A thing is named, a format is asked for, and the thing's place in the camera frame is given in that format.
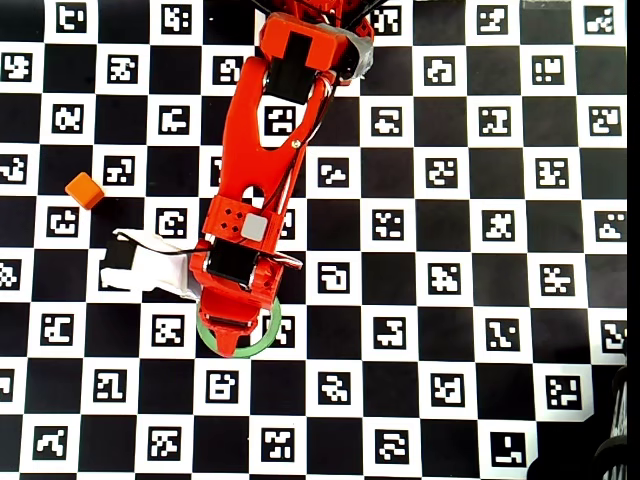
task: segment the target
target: small orange block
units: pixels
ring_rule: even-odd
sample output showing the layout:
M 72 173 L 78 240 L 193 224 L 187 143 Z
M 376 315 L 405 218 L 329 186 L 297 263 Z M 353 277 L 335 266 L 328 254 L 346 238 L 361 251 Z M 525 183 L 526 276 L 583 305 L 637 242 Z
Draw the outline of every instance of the small orange block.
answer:
M 104 198 L 104 192 L 93 179 L 85 172 L 80 173 L 64 188 L 68 195 L 80 204 L 85 210 L 91 210 Z

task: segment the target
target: floor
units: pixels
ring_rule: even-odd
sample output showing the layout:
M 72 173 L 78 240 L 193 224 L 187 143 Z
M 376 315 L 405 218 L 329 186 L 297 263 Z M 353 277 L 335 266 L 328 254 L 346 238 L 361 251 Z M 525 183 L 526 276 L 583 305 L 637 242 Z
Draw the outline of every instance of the floor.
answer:
M 242 0 L 0 0 L 0 480 L 585 468 L 624 363 L 621 2 L 375 11 L 375 66 L 289 204 L 279 250 L 305 267 L 276 343 L 221 359 L 193 303 L 98 272 L 117 227 L 195 244 L 262 22 Z M 258 115 L 276 146 L 302 110 Z M 64 194 L 82 171 L 91 212 Z

